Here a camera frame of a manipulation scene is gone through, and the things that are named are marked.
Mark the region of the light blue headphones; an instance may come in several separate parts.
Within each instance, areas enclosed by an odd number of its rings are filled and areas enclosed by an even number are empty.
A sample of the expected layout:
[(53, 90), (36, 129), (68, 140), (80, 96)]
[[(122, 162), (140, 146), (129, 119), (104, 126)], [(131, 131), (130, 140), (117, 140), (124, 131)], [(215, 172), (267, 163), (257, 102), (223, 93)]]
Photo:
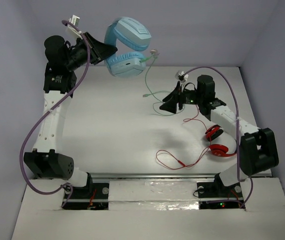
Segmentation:
[(104, 63), (109, 73), (118, 78), (132, 78), (146, 68), (147, 58), (143, 51), (150, 45), (152, 35), (138, 20), (131, 17), (118, 17), (107, 28), (104, 43), (116, 47), (123, 44), (129, 52), (114, 53)]

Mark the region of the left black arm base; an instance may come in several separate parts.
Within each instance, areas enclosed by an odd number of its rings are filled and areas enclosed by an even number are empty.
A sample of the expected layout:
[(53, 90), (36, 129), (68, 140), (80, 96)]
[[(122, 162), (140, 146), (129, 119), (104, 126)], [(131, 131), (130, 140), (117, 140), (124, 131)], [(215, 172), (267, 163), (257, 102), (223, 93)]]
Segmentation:
[(69, 199), (69, 192), (64, 193), (62, 209), (102, 211), (109, 209), (109, 182), (94, 182), (87, 173), (87, 182), (83, 187), (73, 187)]

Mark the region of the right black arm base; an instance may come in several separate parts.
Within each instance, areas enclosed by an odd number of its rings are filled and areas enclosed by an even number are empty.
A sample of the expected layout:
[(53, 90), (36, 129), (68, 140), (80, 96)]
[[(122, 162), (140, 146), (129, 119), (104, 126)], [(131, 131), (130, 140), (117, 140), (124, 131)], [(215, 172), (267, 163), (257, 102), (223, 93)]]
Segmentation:
[(213, 181), (198, 182), (192, 195), (200, 200), (201, 210), (245, 208), (240, 183), (236, 181), (233, 184), (224, 185), (218, 173)]

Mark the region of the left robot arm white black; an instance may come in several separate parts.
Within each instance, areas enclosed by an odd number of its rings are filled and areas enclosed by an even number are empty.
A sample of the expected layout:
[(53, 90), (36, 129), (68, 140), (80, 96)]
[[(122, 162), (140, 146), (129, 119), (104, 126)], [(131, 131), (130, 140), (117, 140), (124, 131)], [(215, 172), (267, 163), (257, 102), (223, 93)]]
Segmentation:
[(117, 52), (113, 45), (96, 40), (88, 32), (71, 45), (62, 36), (44, 41), (47, 64), (44, 73), (43, 116), (36, 123), (39, 133), (30, 152), (21, 151), (20, 165), (39, 178), (61, 179), (76, 187), (82, 197), (94, 191), (91, 176), (75, 167), (72, 157), (62, 153), (64, 124), (75, 89), (82, 82), (75, 70), (96, 65)]

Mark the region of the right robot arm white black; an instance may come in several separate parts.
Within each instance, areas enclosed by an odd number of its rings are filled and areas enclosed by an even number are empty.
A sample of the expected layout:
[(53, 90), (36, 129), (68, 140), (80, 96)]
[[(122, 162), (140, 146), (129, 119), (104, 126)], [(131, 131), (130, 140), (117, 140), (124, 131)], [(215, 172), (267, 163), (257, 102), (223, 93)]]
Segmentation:
[(237, 162), (216, 174), (213, 190), (226, 196), (232, 185), (267, 171), (279, 164), (275, 134), (270, 128), (259, 128), (242, 119), (225, 102), (216, 97), (215, 82), (209, 75), (200, 75), (197, 86), (191, 90), (178, 77), (174, 90), (162, 100), (160, 110), (176, 114), (184, 105), (196, 105), (209, 121), (221, 127), (236, 142)]

